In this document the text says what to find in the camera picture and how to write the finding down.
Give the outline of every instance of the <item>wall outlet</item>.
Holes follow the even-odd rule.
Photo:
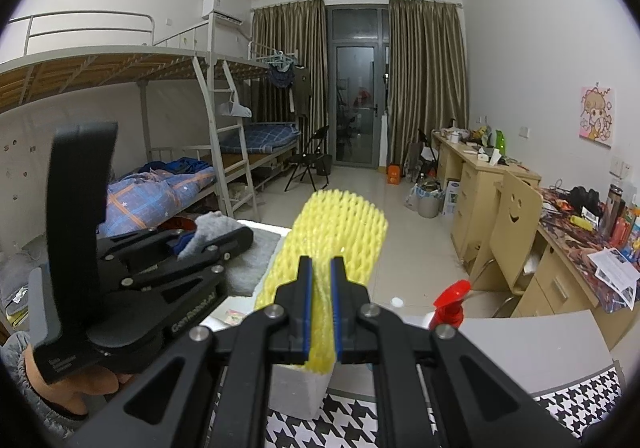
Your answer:
[[[622,169],[620,170],[620,179],[626,179],[627,177],[631,176],[632,170],[633,168],[629,163],[623,162]]]
[[[622,159],[617,155],[611,157],[611,165],[609,166],[609,173],[620,177],[622,175]]]

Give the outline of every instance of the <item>upper bunk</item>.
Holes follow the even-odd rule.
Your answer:
[[[100,14],[126,15],[148,20],[149,26],[134,27],[59,27],[33,30],[37,19],[63,15]],[[104,85],[153,80],[196,79],[193,57],[198,57],[204,73],[208,68],[209,53],[196,48],[196,33],[206,29],[207,22],[193,25],[184,31],[156,41],[155,22],[146,14],[123,11],[56,11],[14,18],[9,24],[27,23],[22,56],[0,63],[0,112],[20,105],[62,94]],[[145,35],[148,42],[141,44],[103,44],[66,46],[30,54],[34,38],[77,32],[126,32]],[[178,46],[169,47],[177,41]],[[267,63],[211,53],[214,79],[224,79],[223,62],[226,61],[235,80],[251,80],[266,74]]]

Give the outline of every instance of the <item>bed ladder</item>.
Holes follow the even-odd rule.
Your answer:
[[[224,60],[222,62],[222,68],[225,73],[225,79],[228,83],[228,88],[226,89],[215,89],[214,81],[213,81],[213,69],[215,67],[215,63],[211,64],[207,69],[207,79],[204,78],[204,74],[202,73],[202,69],[200,68],[200,62],[197,57],[193,57],[193,68],[196,73],[196,78],[198,83],[200,84],[200,90],[205,98],[205,105],[207,107],[207,116],[209,117],[209,141],[211,144],[211,152],[212,152],[212,160],[214,166],[216,167],[216,178],[218,181],[218,186],[220,188],[220,199],[222,199],[222,205],[224,205],[224,211],[226,215],[229,217],[234,216],[234,211],[236,211],[240,206],[252,201],[252,206],[254,207],[254,218],[256,221],[260,221],[260,214],[258,212],[258,201],[256,198],[255,188],[254,188],[254,180],[251,175],[251,164],[249,163],[249,154],[246,149],[246,138],[244,136],[244,124],[242,122],[241,117],[236,117],[235,124],[230,126],[223,126],[222,128],[218,128],[216,124],[216,102],[215,96],[216,94],[226,94],[228,99],[231,98],[234,102],[239,104],[238,90],[236,89],[235,81],[231,75],[231,70],[229,69],[229,65]],[[233,163],[226,168],[224,167],[224,163],[222,161],[222,152],[220,152],[220,139],[218,135],[221,132],[228,132],[230,130],[238,130],[240,134],[240,148],[242,150],[242,159]],[[229,195],[229,188],[226,184],[226,176],[227,174],[235,171],[236,169],[244,167],[244,175],[246,176],[246,184],[247,190],[246,194],[241,197],[239,200],[232,200]]]

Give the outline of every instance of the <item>gray sleeve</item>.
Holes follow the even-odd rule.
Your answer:
[[[66,438],[80,427],[82,421],[69,419],[52,410],[31,388],[24,367],[24,349],[28,344],[29,335],[27,333],[19,331],[13,334],[4,346],[0,347],[0,359],[24,398],[43,421],[44,426],[57,436]]]

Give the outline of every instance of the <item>red spray nozzle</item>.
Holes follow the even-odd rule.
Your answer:
[[[442,323],[449,324],[456,329],[460,327],[465,318],[462,311],[462,301],[469,291],[471,291],[471,284],[468,280],[459,280],[447,287],[433,302],[436,311],[429,323],[429,329],[435,329]]]

